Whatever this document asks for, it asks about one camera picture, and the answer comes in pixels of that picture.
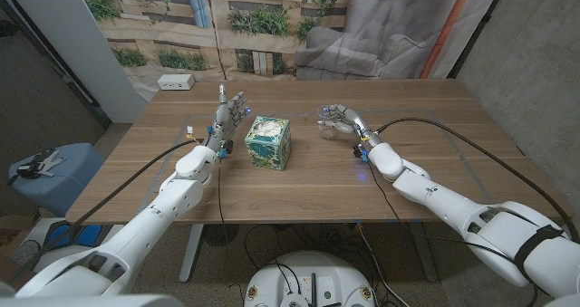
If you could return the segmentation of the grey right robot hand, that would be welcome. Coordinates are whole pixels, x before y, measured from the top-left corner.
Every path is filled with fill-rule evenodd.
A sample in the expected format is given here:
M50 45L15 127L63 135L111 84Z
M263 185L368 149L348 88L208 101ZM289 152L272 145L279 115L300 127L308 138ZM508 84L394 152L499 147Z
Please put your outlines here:
M370 149L383 143L363 118L353 109L342 104L322 105L317 110L322 118L318 121L320 135L325 139L337 137L339 132L345 134L356 133L363 145Z

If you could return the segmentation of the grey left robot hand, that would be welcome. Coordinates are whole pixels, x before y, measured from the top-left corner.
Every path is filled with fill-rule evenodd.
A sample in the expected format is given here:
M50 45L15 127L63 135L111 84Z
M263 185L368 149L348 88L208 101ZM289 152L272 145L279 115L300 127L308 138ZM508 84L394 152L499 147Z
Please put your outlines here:
M247 99L242 91L230 100L223 83L218 86L218 100L212 130L203 145L220 155L224 145L235 135L237 126L249 114L250 108L246 106Z

